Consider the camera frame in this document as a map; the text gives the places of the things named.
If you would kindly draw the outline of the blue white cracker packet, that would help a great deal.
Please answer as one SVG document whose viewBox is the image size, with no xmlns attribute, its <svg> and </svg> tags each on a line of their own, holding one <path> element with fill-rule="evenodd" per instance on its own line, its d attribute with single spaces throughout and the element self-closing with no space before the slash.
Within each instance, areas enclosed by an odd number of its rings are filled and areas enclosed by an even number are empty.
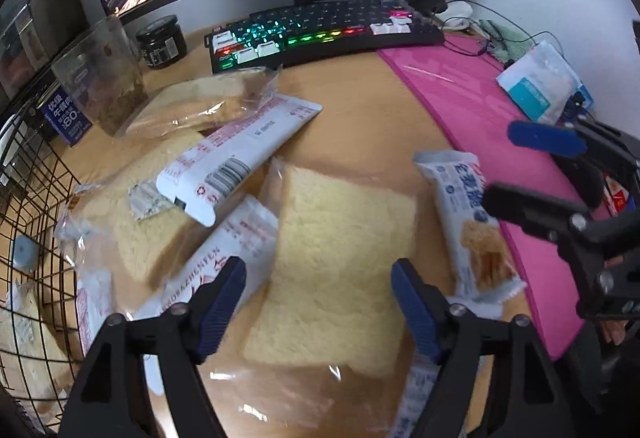
<svg viewBox="0 0 640 438">
<path fill-rule="evenodd" d="M 486 178 L 475 154 L 423 151 L 412 163 L 435 187 L 435 204 L 456 277 L 456 295 L 502 304 L 526 287 L 498 221 L 482 206 Z"/>
</svg>

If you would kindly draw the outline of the small black jar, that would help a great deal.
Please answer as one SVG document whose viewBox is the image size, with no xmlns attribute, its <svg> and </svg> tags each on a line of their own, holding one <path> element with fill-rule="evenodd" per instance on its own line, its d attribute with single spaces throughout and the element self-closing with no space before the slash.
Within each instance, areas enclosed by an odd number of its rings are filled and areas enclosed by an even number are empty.
<svg viewBox="0 0 640 438">
<path fill-rule="evenodd" d="M 160 70 L 186 57 L 188 47 L 176 15 L 163 16 L 140 29 L 134 36 L 142 58 L 152 70 Z"/>
</svg>

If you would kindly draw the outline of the glass jar with tea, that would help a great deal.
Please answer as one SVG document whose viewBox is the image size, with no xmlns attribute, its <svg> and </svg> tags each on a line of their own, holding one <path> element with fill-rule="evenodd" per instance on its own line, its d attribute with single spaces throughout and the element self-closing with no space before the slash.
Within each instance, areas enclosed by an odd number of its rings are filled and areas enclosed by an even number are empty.
<svg viewBox="0 0 640 438">
<path fill-rule="evenodd" d="M 52 71 L 80 111 L 108 136 L 122 135 L 149 100 L 137 55 L 116 16 L 79 35 L 54 59 Z"/>
</svg>

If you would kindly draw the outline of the bagged bread slices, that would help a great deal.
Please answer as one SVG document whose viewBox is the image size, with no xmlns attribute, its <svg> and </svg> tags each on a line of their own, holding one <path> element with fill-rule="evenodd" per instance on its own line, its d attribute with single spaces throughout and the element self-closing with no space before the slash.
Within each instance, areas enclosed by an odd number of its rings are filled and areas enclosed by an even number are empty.
<svg viewBox="0 0 640 438">
<path fill-rule="evenodd" d="M 81 278 L 90 271 L 109 271 L 121 310 L 137 310 L 210 234 L 177 206 L 139 219 L 128 198 L 132 186 L 153 181 L 202 139 L 199 132 L 184 129 L 154 141 L 121 171 L 87 186 L 58 219 L 55 236 L 66 262 Z"/>
</svg>

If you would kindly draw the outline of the RGB mechanical keyboard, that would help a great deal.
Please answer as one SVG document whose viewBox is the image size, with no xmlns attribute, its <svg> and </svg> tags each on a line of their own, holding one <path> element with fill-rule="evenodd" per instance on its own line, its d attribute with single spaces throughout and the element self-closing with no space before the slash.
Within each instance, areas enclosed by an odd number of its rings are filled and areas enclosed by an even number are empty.
<svg viewBox="0 0 640 438">
<path fill-rule="evenodd" d="M 288 68 L 386 48 L 437 46 L 445 36 L 401 0 L 337 0 L 266 10 L 204 36 L 215 73 Z"/>
</svg>

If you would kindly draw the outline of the large bagged bread slice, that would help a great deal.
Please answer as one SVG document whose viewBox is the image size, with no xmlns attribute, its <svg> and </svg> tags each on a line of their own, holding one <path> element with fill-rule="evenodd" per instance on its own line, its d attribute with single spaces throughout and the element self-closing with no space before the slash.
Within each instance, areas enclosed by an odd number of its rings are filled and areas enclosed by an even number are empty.
<svg viewBox="0 0 640 438">
<path fill-rule="evenodd" d="M 406 369 L 390 268 L 416 249 L 418 198 L 280 159 L 260 196 L 278 217 L 276 249 L 201 369 L 210 401 L 230 426 L 385 432 Z"/>
</svg>

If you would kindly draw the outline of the dark acrylic cosmetics cabinet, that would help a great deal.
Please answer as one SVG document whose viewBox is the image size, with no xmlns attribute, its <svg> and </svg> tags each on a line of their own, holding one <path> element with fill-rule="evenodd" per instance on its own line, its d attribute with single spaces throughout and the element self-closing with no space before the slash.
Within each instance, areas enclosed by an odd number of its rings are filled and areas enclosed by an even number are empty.
<svg viewBox="0 0 640 438">
<path fill-rule="evenodd" d="M 5 0 L 1 6 L 1 88 L 18 95 L 89 27 L 80 0 Z"/>
</svg>

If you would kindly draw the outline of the white snack packet red text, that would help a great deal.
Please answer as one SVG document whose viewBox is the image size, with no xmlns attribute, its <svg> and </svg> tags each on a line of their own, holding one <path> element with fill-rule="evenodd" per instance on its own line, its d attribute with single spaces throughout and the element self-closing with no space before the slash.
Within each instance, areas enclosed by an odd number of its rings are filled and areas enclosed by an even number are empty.
<svg viewBox="0 0 640 438">
<path fill-rule="evenodd" d="M 134 313 L 134 319 L 155 317 L 175 303 L 189 302 L 201 285 L 216 279 L 232 256 L 243 259 L 246 266 L 245 288 L 236 305 L 242 308 L 269 277 L 277 235 L 277 216 L 248 195 L 209 235 L 186 265 Z"/>
</svg>

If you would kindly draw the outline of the pink desk mat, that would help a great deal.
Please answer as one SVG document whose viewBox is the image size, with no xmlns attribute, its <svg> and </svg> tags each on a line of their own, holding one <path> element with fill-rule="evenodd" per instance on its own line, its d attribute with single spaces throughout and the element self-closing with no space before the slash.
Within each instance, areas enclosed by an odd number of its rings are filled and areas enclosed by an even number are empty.
<svg viewBox="0 0 640 438">
<path fill-rule="evenodd" d="M 380 50 L 378 54 L 413 92 L 454 149 L 472 152 L 491 183 L 501 181 L 577 202 L 579 197 L 548 154 L 510 143 L 506 130 L 523 113 L 498 85 L 497 62 L 473 57 L 473 39 L 451 36 L 459 50 L 445 45 Z M 558 359 L 582 329 L 576 315 L 577 291 L 556 247 L 514 225 L 501 226 L 527 283 L 529 309 L 550 356 Z"/>
</svg>

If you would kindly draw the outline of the blue tin can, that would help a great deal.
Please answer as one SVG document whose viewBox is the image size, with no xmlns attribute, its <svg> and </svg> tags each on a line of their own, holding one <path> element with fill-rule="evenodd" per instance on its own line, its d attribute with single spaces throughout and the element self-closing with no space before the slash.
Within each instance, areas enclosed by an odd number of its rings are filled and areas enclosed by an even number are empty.
<svg viewBox="0 0 640 438">
<path fill-rule="evenodd" d="M 70 147 L 76 146 L 92 128 L 88 117 L 58 83 L 46 91 L 38 110 Z"/>
</svg>

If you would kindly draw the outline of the small white sachet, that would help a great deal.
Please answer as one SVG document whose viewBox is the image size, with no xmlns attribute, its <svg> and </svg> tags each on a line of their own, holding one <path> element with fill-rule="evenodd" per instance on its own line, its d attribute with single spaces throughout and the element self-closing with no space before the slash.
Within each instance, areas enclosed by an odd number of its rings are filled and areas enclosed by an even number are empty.
<svg viewBox="0 0 640 438">
<path fill-rule="evenodd" d="M 419 354 L 417 351 L 414 353 L 413 362 L 406 377 L 405 388 L 393 425 L 390 426 L 386 435 L 387 438 L 407 438 L 411 435 L 428 398 L 431 396 L 438 373 L 439 366 L 436 366 L 423 354 Z"/>
</svg>

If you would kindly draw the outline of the white blue tissue pack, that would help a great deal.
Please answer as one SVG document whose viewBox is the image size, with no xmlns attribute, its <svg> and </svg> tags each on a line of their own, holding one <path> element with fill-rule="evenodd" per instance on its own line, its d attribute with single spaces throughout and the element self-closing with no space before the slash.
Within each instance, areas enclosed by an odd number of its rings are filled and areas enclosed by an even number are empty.
<svg viewBox="0 0 640 438">
<path fill-rule="evenodd" d="M 497 76 L 497 83 L 529 120 L 555 125 L 589 112 L 594 100 L 580 77 L 541 41 Z"/>
</svg>

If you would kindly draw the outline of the long white red snack packet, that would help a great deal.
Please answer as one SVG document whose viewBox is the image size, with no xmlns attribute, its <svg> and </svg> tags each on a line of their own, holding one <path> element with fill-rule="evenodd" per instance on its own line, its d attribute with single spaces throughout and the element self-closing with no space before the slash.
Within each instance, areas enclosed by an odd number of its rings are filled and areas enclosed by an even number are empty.
<svg viewBox="0 0 640 438">
<path fill-rule="evenodd" d="M 277 94 L 256 113 L 199 141 L 156 177 L 156 189 L 204 227 L 259 166 L 322 111 L 322 106 Z"/>
</svg>

